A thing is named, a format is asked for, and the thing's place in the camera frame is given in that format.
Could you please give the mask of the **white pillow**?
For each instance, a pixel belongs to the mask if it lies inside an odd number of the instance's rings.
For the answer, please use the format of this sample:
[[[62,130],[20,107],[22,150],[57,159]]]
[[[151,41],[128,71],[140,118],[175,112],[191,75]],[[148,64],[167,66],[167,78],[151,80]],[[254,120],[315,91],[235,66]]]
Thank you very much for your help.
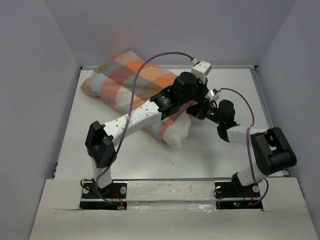
[[[191,128],[191,117],[183,112],[176,120],[170,118],[164,122],[159,131],[161,140],[175,149],[180,149],[188,137]]]

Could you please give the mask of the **colourful checked pillowcase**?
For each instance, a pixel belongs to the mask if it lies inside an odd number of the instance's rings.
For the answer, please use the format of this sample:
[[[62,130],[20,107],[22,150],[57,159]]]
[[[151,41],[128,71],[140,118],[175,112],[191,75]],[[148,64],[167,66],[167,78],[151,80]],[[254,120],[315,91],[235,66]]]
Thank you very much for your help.
[[[150,97],[172,85],[176,78],[171,71],[149,63],[138,73],[143,62],[136,53],[128,51],[99,66],[80,88],[86,95],[101,98],[113,110],[126,114],[130,104],[137,109]],[[145,130],[162,141],[159,131],[163,124],[168,119],[175,121],[182,113],[186,113],[186,109],[146,126]]]

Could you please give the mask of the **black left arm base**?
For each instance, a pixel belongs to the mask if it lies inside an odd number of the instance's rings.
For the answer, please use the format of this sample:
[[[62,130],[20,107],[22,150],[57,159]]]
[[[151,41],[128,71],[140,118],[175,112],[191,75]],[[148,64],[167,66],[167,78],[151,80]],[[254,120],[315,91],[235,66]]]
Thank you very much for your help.
[[[79,208],[81,210],[121,211],[127,209],[127,181],[113,181],[97,193],[95,180],[83,178]]]

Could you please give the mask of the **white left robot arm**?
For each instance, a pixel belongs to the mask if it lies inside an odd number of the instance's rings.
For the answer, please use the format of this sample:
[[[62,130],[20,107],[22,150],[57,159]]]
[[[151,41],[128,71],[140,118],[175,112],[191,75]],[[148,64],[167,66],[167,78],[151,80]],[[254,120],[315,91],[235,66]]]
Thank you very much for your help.
[[[94,170],[93,191],[104,198],[110,194],[111,166],[126,137],[155,122],[183,112],[192,102],[202,102],[208,93],[205,73],[182,72],[173,84],[152,96],[143,105],[113,121],[98,121],[89,126],[85,140]]]

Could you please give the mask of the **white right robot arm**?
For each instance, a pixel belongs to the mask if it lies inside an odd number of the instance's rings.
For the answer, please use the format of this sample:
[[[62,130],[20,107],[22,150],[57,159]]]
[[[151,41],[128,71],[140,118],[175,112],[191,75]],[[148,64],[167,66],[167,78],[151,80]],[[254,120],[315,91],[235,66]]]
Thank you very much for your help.
[[[249,167],[235,173],[230,183],[235,196],[242,196],[250,185],[297,164],[297,157],[279,127],[255,129],[237,124],[234,104],[229,100],[222,100],[217,107],[209,102],[197,103],[186,112],[216,123],[218,136],[225,142],[246,145]]]

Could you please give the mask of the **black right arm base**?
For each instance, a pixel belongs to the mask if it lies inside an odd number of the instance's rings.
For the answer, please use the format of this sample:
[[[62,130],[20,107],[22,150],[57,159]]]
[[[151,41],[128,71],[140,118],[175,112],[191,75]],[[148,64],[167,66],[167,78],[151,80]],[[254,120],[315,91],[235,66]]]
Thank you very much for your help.
[[[215,182],[213,196],[217,210],[263,209],[258,184],[242,186],[235,174],[231,180]]]

